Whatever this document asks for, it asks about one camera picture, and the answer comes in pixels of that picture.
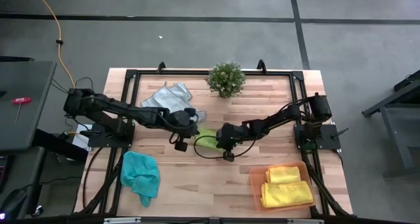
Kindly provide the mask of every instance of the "potted plant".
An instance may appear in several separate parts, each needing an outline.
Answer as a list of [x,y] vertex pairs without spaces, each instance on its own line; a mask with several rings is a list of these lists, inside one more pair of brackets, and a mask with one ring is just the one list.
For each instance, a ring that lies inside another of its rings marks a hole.
[[212,92],[218,91],[222,98],[237,96],[243,89],[245,74],[237,62],[220,62],[210,70],[207,84]]

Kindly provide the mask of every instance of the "wooden tabletop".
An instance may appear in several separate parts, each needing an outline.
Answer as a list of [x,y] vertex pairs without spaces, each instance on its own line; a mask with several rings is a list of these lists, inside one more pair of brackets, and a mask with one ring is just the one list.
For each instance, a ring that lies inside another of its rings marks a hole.
[[[126,68],[111,68],[104,94],[121,98]],[[224,122],[240,125],[244,120],[266,118],[291,101],[289,80],[284,76],[247,76],[243,93],[232,99],[222,99],[211,93],[205,82],[206,76],[147,76],[141,75],[137,106],[152,96],[164,83],[170,87],[183,82],[193,95],[190,103],[197,110],[206,111],[206,119],[200,125],[210,129],[222,127]],[[325,94],[320,71],[304,71],[307,95]],[[131,98],[133,84],[129,88]],[[294,122],[273,129],[265,138],[234,162],[207,160],[194,153],[192,146],[186,152],[176,151],[169,144],[171,135],[161,129],[146,129],[136,125],[132,151],[153,156],[159,166],[161,183],[157,198],[149,208],[142,207],[137,194],[129,187],[121,189],[118,216],[162,217],[310,217],[309,208],[282,212],[259,213],[255,210],[249,187],[249,168],[252,166],[283,164],[301,160],[293,138]],[[250,142],[234,149],[235,154],[244,151]],[[214,152],[198,148],[205,155]],[[94,151],[89,153],[87,164]],[[104,182],[110,149],[103,149],[93,162],[86,184],[88,203]],[[349,213],[352,212],[345,175],[339,157],[332,151],[320,150],[324,183],[330,193]],[[80,186],[75,212],[82,209]],[[318,210],[321,211],[318,189],[314,189]],[[107,210],[114,193],[110,189]]]

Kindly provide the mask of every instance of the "orange tray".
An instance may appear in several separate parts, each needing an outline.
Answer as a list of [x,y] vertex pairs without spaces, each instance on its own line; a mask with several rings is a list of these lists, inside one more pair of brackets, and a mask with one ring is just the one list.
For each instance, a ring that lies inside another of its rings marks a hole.
[[[301,174],[301,181],[306,181],[309,185],[310,192],[312,193],[312,197],[314,197],[314,201],[307,204],[299,204],[294,206],[288,207],[281,207],[281,208],[265,208],[261,204],[261,185],[266,182],[265,172],[268,171],[269,168],[276,168],[279,166],[288,166],[293,167],[297,166],[299,168],[299,173]],[[282,165],[274,165],[274,166],[259,166],[255,168],[251,168],[249,170],[249,180],[251,181],[251,188],[254,194],[254,202],[255,208],[259,212],[276,212],[282,210],[290,210],[295,208],[305,208],[315,205],[315,195],[314,190],[312,189],[312,183],[310,182],[310,177],[308,174],[308,170],[306,169],[306,165],[302,161],[291,162]]]

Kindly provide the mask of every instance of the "yellow cloth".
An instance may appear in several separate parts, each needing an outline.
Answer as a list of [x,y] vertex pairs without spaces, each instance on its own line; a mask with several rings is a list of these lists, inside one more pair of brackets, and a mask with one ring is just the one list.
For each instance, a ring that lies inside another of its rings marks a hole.
[[280,166],[269,168],[265,173],[267,183],[287,184],[301,181],[301,174],[298,167]]
[[290,184],[261,185],[261,204],[265,208],[279,208],[313,202],[314,198],[306,181]]

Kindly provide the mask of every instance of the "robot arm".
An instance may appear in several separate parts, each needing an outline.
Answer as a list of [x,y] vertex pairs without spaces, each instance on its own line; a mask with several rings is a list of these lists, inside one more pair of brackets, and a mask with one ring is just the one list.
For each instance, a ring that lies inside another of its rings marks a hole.
[[[304,103],[309,104],[310,111],[312,112],[311,115],[302,115],[300,106]],[[242,122],[239,126],[225,123],[222,128],[217,131],[217,141],[219,142],[217,147],[225,149],[223,158],[233,162],[235,155],[231,151],[237,144],[242,144],[244,141],[262,139],[268,135],[272,129],[293,120],[305,121],[305,128],[307,128],[305,131],[307,131],[306,133],[308,134],[306,137],[315,138],[320,134],[319,127],[322,122],[327,121],[331,116],[327,97],[316,93],[312,97],[307,97],[285,105],[277,113],[263,120],[248,120]]]
[[[106,95],[95,93],[90,89],[70,89],[64,104],[67,117],[86,116],[102,125],[106,132],[116,137],[125,137],[130,123],[123,118],[135,120],[140,125],[150,129],[164,129],[179,135],[175,149],[186,150],[184,138],[197,135],[197,125],[191,120],[196,115],[193,108],[170,113],[168,108],[144,107],[139,108],[125,102],[108,98]],[[111,118],[105,112],[117,114],[119,118]]]

